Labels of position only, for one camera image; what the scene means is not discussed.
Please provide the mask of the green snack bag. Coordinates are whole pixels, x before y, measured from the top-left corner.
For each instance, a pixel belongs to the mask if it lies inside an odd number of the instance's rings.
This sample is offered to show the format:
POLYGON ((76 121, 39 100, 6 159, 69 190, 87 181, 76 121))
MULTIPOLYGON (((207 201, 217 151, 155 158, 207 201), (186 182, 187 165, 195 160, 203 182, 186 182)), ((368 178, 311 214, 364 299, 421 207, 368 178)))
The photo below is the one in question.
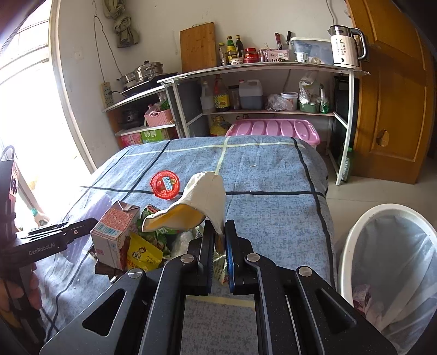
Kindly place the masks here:
POLYGON ((152 225, 152 229, 143 231, 143 222, 147 217, 156 214, 159 209, 151 204, 146 205, 136 221, 137 234, 147 242, 161 250, 164 257, 169 257, 176 237, 181 233, 180 230, 171 229, 168 226, 152 225))

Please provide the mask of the white oil jug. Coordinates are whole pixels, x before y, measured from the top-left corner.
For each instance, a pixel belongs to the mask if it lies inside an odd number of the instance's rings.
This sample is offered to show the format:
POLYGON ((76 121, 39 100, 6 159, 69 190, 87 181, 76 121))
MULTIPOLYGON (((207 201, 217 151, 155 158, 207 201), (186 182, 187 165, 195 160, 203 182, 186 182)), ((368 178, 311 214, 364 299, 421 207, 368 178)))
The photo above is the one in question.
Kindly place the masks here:
POLYGON ((260 80, 240 80, 238 96, 243 110, 261 110, 263 108, 263 88, 260 80))

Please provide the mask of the low white side shelf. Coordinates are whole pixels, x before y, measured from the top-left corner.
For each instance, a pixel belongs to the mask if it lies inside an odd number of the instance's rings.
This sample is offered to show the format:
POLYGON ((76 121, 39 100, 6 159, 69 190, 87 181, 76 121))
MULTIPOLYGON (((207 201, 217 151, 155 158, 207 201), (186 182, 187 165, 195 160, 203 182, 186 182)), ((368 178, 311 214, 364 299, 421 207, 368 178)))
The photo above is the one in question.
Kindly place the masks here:
POLYGON ((110 128, 121 149, 132 145, 171 140, 179 137, 179 128, 167 97, 167 90, 163 85, 125 97, 112 106, 105 108, 104 113, 107 115, 110 128), (146 124, 144 114, 147 111, 167 109, 172 112, 172 124, 155 127, 149 127, 146 124))

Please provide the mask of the yellow snack bag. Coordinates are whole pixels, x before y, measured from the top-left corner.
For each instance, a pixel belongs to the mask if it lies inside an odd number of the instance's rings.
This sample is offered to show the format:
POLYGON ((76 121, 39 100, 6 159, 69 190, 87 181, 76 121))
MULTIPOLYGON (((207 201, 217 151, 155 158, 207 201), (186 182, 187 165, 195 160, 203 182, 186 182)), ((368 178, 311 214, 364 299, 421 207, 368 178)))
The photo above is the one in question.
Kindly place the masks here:
POLYGON ((140 268, 143 271, 156 270, 162 260, 163 251, 146 241, 136 233, 130 234, 130 245, 127 251, 127 268, 140 268))

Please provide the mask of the beige paper bag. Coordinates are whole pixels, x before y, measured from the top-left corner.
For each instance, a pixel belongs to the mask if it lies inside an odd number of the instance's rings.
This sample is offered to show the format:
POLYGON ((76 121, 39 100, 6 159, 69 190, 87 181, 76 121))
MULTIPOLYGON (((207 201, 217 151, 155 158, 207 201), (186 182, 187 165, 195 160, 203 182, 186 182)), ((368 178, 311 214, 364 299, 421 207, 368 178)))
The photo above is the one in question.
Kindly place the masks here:
POLYGON ((213 171, 203 171, 191 177, 179 200, 143 222, 143 231, 152 225, 188 231, 206 218, 219 236, 224 235, 226 193, 223 178, 213 171))

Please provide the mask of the red round jelly cup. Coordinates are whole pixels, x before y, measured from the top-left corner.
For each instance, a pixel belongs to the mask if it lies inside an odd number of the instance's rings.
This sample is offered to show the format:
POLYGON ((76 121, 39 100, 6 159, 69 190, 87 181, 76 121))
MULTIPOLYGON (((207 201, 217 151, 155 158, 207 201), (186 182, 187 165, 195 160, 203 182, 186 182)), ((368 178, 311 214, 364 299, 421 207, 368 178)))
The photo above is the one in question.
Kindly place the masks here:
POLYGON ((156 197, 172 200, 180 192, 179 177, 169 170, 159 171, 151 178, 150 187, 156 197))

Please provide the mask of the wooden door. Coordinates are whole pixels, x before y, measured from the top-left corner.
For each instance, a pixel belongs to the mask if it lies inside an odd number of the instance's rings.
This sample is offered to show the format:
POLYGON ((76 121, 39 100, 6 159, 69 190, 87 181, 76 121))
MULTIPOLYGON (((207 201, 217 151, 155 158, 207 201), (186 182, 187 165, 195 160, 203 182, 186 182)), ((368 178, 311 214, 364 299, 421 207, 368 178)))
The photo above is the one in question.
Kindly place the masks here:
POLYGON ((353 25, 367 40, 354 139, 353 173, 414 184, 435 117, 431 52, 392 1, 349 1, 353 25))

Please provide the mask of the pink milk carton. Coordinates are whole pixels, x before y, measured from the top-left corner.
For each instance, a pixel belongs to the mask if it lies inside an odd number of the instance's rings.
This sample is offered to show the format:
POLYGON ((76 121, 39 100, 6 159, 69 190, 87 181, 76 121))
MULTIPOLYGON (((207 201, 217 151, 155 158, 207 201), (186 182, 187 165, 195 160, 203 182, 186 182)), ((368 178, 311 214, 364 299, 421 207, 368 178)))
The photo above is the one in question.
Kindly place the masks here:
POLYGON ((130 233, 140 214, 138 206, 117 200, 112 204, 91 231, 99 262, 125 270, 130 233))

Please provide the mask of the white electric kettle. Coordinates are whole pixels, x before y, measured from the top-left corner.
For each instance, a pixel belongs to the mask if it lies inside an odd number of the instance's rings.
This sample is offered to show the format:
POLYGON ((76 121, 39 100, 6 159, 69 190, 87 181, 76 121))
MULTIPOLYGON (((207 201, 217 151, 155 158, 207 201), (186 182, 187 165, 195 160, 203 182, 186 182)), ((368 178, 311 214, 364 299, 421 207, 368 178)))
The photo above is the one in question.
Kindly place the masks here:
POLYGON ((357 28, 332 25, 328 29, 333 52, 333 64, 338 67, 359 68, 367 57, 364 33, 357 28))

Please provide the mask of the white vinegar bottle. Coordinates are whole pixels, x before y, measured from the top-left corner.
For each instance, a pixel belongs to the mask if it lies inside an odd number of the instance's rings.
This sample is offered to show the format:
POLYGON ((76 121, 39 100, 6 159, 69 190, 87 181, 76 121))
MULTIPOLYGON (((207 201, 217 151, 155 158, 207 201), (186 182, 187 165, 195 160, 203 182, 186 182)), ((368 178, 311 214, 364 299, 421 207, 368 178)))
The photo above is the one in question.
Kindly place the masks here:
POLYGON ((200 97, 203 113, 214 113, 215 104, 211 88, 206 81, 202 82, 202 94, 200 97))

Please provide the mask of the white metal shelf rack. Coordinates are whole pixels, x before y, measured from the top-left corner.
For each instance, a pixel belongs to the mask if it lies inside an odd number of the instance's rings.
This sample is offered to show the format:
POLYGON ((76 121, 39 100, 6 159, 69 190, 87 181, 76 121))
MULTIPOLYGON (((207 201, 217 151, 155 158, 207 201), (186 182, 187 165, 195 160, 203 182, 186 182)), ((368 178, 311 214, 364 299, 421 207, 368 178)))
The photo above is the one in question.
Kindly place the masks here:
POLYGON ((340 145, 340 163, 337 164, 330 148, 332 136, 327 136, 326 154, 336 173, 336 185, 341 185, 341 174, 347 150, 354 133, 354 108, 358 103, 356 80, 369 73, 360 69, 328 66, 323 64, 297 62, 261 62, 254 64, 238 64, 223 67, 211 67, 203 70, 185 72, 160 80, 165 86, 170 106, 182 138, 209 135, 209 125, 212 123, 213 113, 203 113, 200 101, 202 81, 212 84, 215 75, 219 74, 225 84, 237 84, 239 79, 258 79, 261 81, 264 96, 279 94, 283 91, 297 92, 299 81, 307 72, 315 72, 316 80, 325 86, 328 98, 333 99, 335 78, 338 76, 347 81, 347 114, 342 115, 336 110, 330 110, 325 116, 328 119, 329 129, 341 126, 344 130, 343 144, 340 145))

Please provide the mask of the purple white milk carton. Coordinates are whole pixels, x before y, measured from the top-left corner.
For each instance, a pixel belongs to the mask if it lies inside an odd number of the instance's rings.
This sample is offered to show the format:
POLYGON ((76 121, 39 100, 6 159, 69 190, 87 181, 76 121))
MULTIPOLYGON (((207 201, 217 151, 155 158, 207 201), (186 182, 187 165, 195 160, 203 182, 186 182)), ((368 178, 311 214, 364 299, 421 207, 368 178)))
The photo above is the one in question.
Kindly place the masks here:
POLYGON ((353 289, 353 306, 354 308, 361 313, 363 316, 366 316, 367 312, 370 309, 372 303, 372 295, 370 285, 357 285, 353 289))

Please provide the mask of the soy sauce bottle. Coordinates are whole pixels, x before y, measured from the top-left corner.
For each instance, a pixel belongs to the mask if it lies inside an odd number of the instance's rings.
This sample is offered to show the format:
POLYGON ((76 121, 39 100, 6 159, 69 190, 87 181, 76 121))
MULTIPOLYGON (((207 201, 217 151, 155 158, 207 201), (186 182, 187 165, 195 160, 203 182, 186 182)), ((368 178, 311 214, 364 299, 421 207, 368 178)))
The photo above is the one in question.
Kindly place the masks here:
POLYGON ((230 110, 230 96, 228 93, 228 88, 219 74, 215 75, 213 100, 217 112, 226 112, 230 110))

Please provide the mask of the black induction cooker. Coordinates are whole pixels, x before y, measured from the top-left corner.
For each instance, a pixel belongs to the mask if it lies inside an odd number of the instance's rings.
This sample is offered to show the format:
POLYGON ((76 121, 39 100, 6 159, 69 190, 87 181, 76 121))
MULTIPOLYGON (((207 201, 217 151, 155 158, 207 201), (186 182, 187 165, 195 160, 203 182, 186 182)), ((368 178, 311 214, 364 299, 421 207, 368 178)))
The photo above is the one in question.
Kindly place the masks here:
POLYGON ((172 77, 172 76, 174 76, 176 74, 177 74, 177 72, 171 72, 171 73, 165 73, 165 74, 157 75, 157 76, 151 78, 148 81, 136 84, 133 87, 124 90, 123 92, 121 92, 121 95, 123 95, 125 97, 130 97, 132 95, 136 95, 138 93, 142 93, 144 91, 151 90, 153 88, 159 87, 160 84, 158 83, 158 81, 160 81, 162 79, 165 79, 165 78, 172 77))

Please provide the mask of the clear plastic storage box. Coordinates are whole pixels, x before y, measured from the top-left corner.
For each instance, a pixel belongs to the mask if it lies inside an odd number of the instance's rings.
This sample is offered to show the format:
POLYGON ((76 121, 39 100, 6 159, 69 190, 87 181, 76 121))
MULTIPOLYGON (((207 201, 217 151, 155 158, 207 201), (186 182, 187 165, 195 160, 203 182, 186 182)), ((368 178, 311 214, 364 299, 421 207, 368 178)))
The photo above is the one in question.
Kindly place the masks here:
POLYGON ((333 65, 330 40, 292 37, 290 43, 298 63, 333 65))

